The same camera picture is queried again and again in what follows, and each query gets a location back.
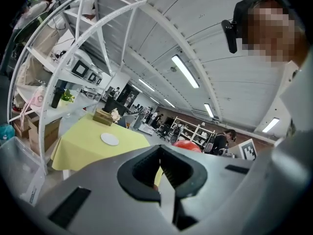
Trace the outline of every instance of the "white shelving unit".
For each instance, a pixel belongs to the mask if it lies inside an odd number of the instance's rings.
[[[186,140],[190,140],[192,142],[194,142],[195,144],[199,145],[199,146],[202,146],[202,144],[200,142],[197,141],[198,138],[202,139],[202,140],[206,140],[212,133],[215,133],[215,131],[209,131],[207,129],[204,129],[203,127],[201,127],[199,124],[198,125],[194,125],[192,123],[189,123],[185,120],[182,120],[178,117],[175,118],[171,128],[173,127],[174,124],[178,123],[178,122],[182,122],[185,124],[185,127],[184,127],[184,131],[180,134],[181,136],[183,136]],[[195,128],[195,130],[191,130],[191,129],[188,129],[186,128],[186,126],[189,126],[190,128]],[[199,134],[198,132],[201,131],[202,132],[205,132],[207,133],[207,136],[202,136],[201,134]],[[188,137],[186,135],[186,132],[189,133],[189,134],[192,134],[191,137]]]
[[[146,0],[142,1],[137,1],[137,0],[119,0],[124,1],[125,5],[124,7],[119,7],[118,9],[112,11],[111,13],[107,14],[106,16],[99,18],[99,11],[96,10],[96,17],[97,17],[97,22],[94,23],[84,17],[81,16],[81,11],[82,11],[82,1],[80,2],[79,9],[78,9],[78,14],[74,14],[69,11],[65,11],[65,9],[68,7],[68,5],[75,0],[67,0],[64,2],[62,5],[60,5],[55,11],[53,11],[42,23],[41,25],[35,30],[35,32],[32,34],[32,36],[29,38],[28,42],[25,45],[25,48],[20,54],[20,57],[17,61],[17,64],[15,66],[12,79],[11,79],[11,84],[10,84],[10,89],[9,89],[9,96],[8,96],[8,103],[7,103],[7,122],[10,123],[14,119],[19,118],[20,116],[17,117],[12,117],[11,116],[11,107],[12,107],[12,100],[13,100],[13,94],[15,91],[17,91],[23,100],[25,102],[28,102],[31,98],[32,95],[34,94],[35,90],[37,89],[37,86],[30,86],[30,85],[15,85],[16,79],[18,72],[21,68],[22,63],[24,62],[25,58],[27,55],[32,55],[34,56],[47,70],[49,70],[52,73],[52,76],[50,78],[49,83],[47,84],[46,87],[46,92],[43,100],[42,107],[36,107],[31,105],[30,108],[31,110],[28,111],[27,113],[35,112],[40,116],[39,119],[39,149],[40,149],[40,161],[42,164],[42,167],[45,170],[45,173],[47,174],[47,167],[46,163],[49,161],[49,153],[45,153],[44,149],[44,136],[45,136],[45,126],[60,118],[64,117],[69,113],[73,113],[74,111],[81,110],[85,107],[96,105],[98,103],[98,100],[92,100],[87,98],[86,96],[79,94],[77,91],[71,91],[72,94],[75,96],[75,100],[73,103],[65,106],[65,107],[58,107],[56,109],[51,107],[52,99],[54,96],[54,89],[56,87],[56,84],[59,80],[67,81],[70,83],[74,83],[77,85],[81,85],[82,87],[89,87],[98,90],[101,90],[102,92],[105,90],[95,84],[89,83],[88,81],[72,74],[68,70],[65,69],[67,63],[70,61],[71,57],[73,54],[76,52],[77,49],[79,49],[85,42],[90,46],[90,49],[94,51],[96,49],[98,53],[101,53],[103,55],[103,58],[105,60],[105,64],[107,65],[110,74],[112,74],[112,70],[110,67],[110,62],[111,60],[108,57],[108,47],[106,46],[106,42],[104,40],[104,34],[102,31],[102,27],[107,24],[110,21],[116,21],[116,17],[127,13],[128,11],[131,12],[131,16],[128,21],[127,25],[127,30],[125,32],[125,39],[123,41],[124,44],[122,44],[122,52],[121,52],[121,64],[120,67],[123,66],[123,56],[124,56],[124,51],[126,47],[126,43],[128,40],[128,33],[130,30],[130,26],[132,23],[132,20],[134,18],[134,12],[135,10],[146,4]],[[45,57],[38,51],[36,51],[33,48],[33,43],[36,39],[36,37],[41,33],[43,28],[47,25],[47,23],[54,18],[57,15],[62,15],[62,17],[66,21],[67,28],[74,33],[75,35],[75,41],[71,45],[71,47],[67,50],[66,54],[64,54],[63,58],[60,60],[59,63],[55,63],[50,57]]]

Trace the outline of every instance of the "ceiling light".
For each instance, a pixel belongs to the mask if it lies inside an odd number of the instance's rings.
[[[199,88],[199,84],[196,82],[195,78],[190,73],[189,69],[186,67],[186,65],[183,63],[180,57],[178,55],[175,55],[174,57],[172,57],[172,61],[177,65],[180,71],[185,75],[185,77],[188,79],[192,87]]]
[[[133,86],[137,91],[139,91],[139,92],[142,93],[142,91],[141,91],[140,89],[138,89],[135,85],[132,84],[132,86]]]
[[[167,102],[170,106],[172,106],[172,107],[174,107],[174,108],[176,108],[169,100],[167,100],[167,99],[164,99],[164,101],[165,102]]]
[[[273,120],[268,124],[267,127],[263,130],[263,132],[268,132],[271,128],[273,128],[279,122],[279,118],[273,118]]]
[[[150,97],[155,103],[160,104],[158,101],[154,100],[152,97]]]
[[[204,106],[205,106],[207,112],[209,113],[209,116],[210,116],[211,118],[213,118],[214,115],[213,115],[213,113],[212,113],[212,111],[211,111],[210,106],[209,106],[208,104],[204,104]]]
[[[147,86],[151,91],[155,91],[154,89],[152,89],[149,85],[147,85],[144,81],[142,81],[141,79],[139,79],[139,81],[141,82],[141,83],[143,83],[145,86]]]

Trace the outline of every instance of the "office chair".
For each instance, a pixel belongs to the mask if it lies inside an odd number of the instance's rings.
[[[122,117],[122,118],[117,122],[117,125],[122,126],[122,127],[124,127],[124,128],[127,128],[125,117]]]
[[[160,133],[158,133],[158,136],[160,136],[161,138],[164,138],[164,140],[166,140],[165,138],[168,135],[168,133],[170,132],[170,129],[171,129],[171,127],[168,124],[164,125],[163,130]]]

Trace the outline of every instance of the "wall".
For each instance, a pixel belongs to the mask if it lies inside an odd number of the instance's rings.
[[[192,123],[192,124],[195,124],[195,125],[198,125],[198,124],[201,124],[202,122],[205,122],[203,120],[200,120],[200,119],[197,119],[195,117],[191,117],[191,116],[188,116],[188,115],[185,115],[185,114],[182,114],[182,113],[177,113],[177,112],[174,112],[174,111],[170,111],[170,110],[167,110],[167,109],[164,109],[162,107],[158,107],[158,109],[160,111],[160,114],[163,114],[163,118],[162,118],[162,121],[165,121],[167,117],[171,117],[171,118],[180,118],[182,120],[185,120],[189,123]],[[216,133],[221,133],[221,132],[224,132],[226,129],[221,127],[221,126],[218,126],[218,125],[215,125],[215,124],[211,124],[211,123],[208,123],[208,122],[205,122],[205,129],[209,130],[209,131],[214,131]],[[266,150],[266,149],[269,149],[272,147],[272,144],[271,143],[267,143],[263,140],[259,140],[259,139],[256,139],[256,138],[253,138],[253,137],[250,137],[248,135],[245,135],[245,134],[241,134],[241,133],[237,133],[237,138],[236,138],[236,142],[230,142],[229,143],[229,147],[233,147],[235,145],[238,145],[244,141],[247,141],[248,139],[253,139],[253,143],[255,145],[255,149],[257,152],[260,152],[262,150]]]
[[[125,85],[128,83],[129,79],[131,77],[123,72],[118,72],[116,74],[116,76],[112,79],[112,81],[108,84],[107,89],[109,88],[109,86],[113,87],[114,89],[116,89],[117,87],[120,88],[120,92],[124,89]]]
[[[136,97],[135,101],[133,102],[134,105],[140,104],[143,107],[152,107],[152,111],[154,112],[157,108],[157,104],[151,101],[147,96],[143,93],[139,93]]]
[[[105,89],[108,86],[110,80],[111,80],[111,77],[108,74],[106,74],[105,72],[103,72],[102,73],[102,80],[99,84],[99,87],[101,87],[102,89]],[[98,91],[98,93],[103,92],[101,89],[97,89],[97,91]]]

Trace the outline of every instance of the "desk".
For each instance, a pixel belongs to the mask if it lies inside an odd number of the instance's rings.
[[[119,144],[111,146],[104,143],[100,138],[104,132],[115,135]],[[66,179],[70,170],[77,171],[97,160],[148,146],[150,145],[142,134],[114,123],[111,126],[101,124],[92,120],[91,114],[86,114],[58,140],[51,155],[52,168],[63,170]],[[160,169],[156,183],[159,183],[161,174]]]
[[[152,134],[155,132],[155,128],[147,125],[146,123],[142,123],[139,128],[138,128],[139,131],[142,131],[144,133],[147,133],[149,135],[152,136]]]

